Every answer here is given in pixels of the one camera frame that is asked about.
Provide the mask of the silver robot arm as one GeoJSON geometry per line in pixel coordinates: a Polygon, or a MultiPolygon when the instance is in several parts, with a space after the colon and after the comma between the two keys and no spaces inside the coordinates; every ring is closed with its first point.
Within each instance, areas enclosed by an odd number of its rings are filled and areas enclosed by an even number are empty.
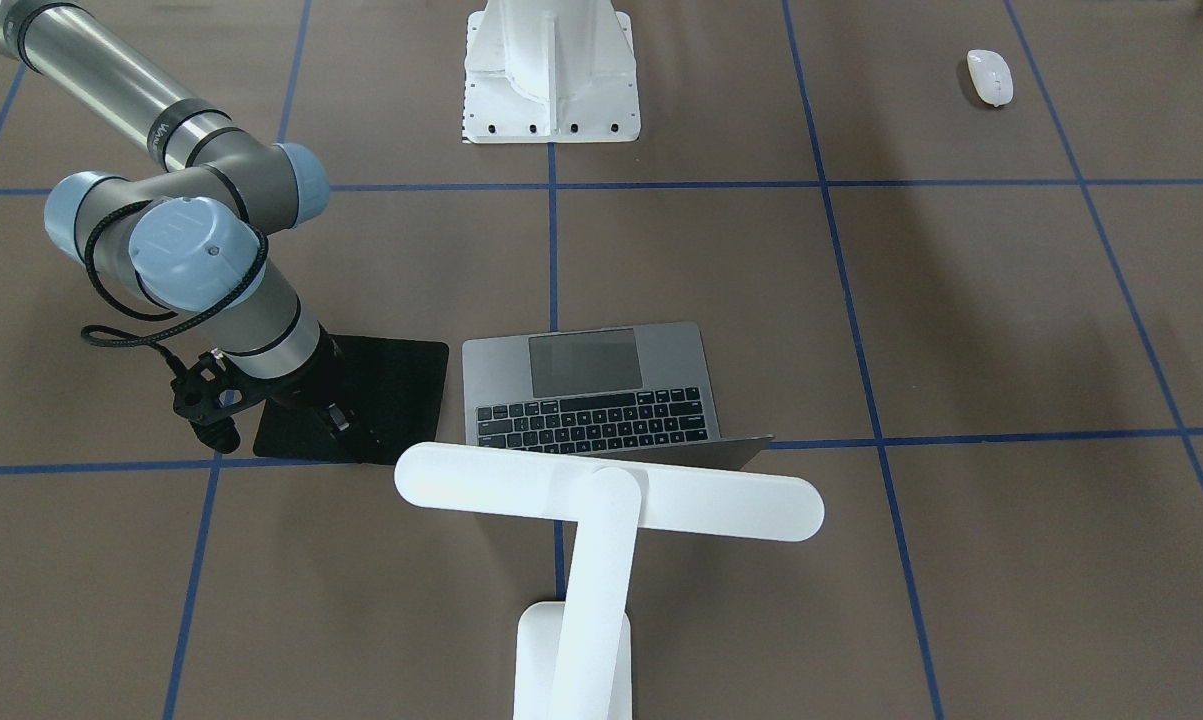
{"type": "Polygon", "coordinates": [[[159,174],[79,172],[45,200],[45,233],[113,310],[148,334],[85,325],[97,349],[147,347],[172,373],[173,410],[232,451],[235,413],[307,411],[334,439],[357,416],[330,333],[269,260],[269,238],[325,212],[326,169],[300,143],[263,143],[72,1],[0,1],[0,54],[144,147],[159,174]]]}

